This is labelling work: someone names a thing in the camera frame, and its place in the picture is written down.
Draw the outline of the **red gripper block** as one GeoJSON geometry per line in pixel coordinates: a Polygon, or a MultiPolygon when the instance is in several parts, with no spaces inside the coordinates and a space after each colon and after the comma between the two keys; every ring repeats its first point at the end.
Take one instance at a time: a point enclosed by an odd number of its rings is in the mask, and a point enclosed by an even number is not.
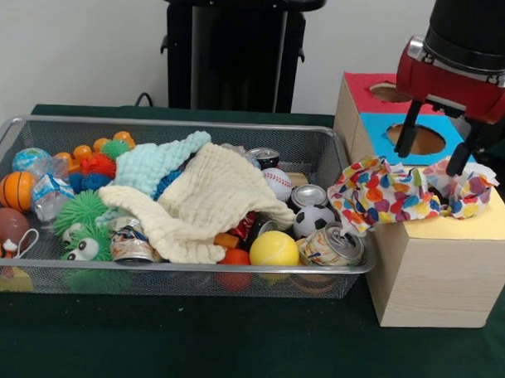
{"type": "Polygon", "coordinates": [[[394,152],[410,154],[416,137],[415,121],[422,103],[432,104],[451,116],[463,139],[452,153],[446,173],[462,174],[476,150],[483,124],[495,124],[505,114],[505,70],[500,75],[481,75],[447,65],[428,52],[424,37],[413,36],[401,53],[396,87],[412,98],[394,152]]]}

